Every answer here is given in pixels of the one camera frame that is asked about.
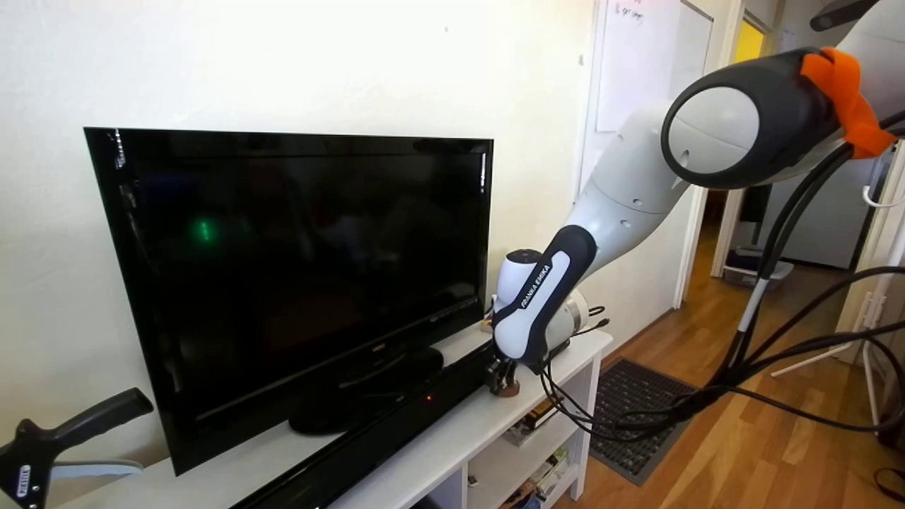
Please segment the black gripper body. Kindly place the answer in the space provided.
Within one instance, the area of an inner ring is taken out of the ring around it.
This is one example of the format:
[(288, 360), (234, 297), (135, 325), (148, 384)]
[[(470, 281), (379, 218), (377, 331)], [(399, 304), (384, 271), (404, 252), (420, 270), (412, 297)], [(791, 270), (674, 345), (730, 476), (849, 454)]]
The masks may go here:
[(490, 379), (518, 379), (518, 368), (519, 368), (518, 360), (508, 360), (508, 358), (504, 358), (504, 353), (494, 353), (493, 362), (490, 362), (487, 377), (490, 377)]

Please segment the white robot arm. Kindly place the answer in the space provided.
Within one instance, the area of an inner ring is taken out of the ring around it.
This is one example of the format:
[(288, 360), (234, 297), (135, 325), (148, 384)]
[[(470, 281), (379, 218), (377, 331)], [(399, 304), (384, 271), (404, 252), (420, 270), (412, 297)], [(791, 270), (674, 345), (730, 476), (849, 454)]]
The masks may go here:
[(799, 177), (829, 151), (877, 158), (905, 107), (905, 0), (877, 0), (849, 34), (736, 64), (669, 106), (634, 113), (566, 223), (493, 315), (498, 379), (542, 370), (575, 287), (641, 243), (688, 187), (743, 191)]

